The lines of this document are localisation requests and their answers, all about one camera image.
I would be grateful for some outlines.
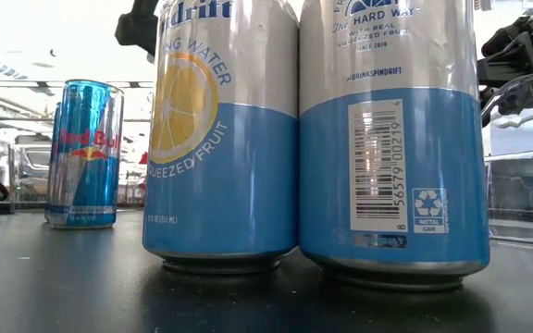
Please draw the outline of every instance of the blue and silver can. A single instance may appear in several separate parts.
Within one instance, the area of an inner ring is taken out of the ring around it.
[[[489,263],[473,1],[306,0],[300,247],[371,286]]]
[[[61,114],[61,103],[57,103],[55,107],[55,113],[53,114],[53,135],[52,135],[52,143],[51,143],[51,156],[49,158],[48,163],[48,179],[46,184],[46,203],[44,204],[44,220],[48,223],[51,219],[51,190],[52,190],[52,182],[51,180],[55,178],[53,175],[53,170],[55,170],[54,164],[56,161],[56,147],[58,145],[58,136],[61,129],[59,128],[60,121],[57,121],[60,119]]]
[[[297,37],[283,1],[163,7],[143,245],[168,268],[255,272],[295,248]]]
[[[123,92],[106,83],[65,83],[53,139],[53,228],[105,228],[117,219],[123,105]]]

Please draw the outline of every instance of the dark table surface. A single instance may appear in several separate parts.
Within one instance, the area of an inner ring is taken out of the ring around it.
[[[0,332],[533,333],[533,250],[493,247],[462,288],[429,294],[327,281],[299,251],[266,274],[199,277],[143,249],[142,215],[84,231],[0,216]]]

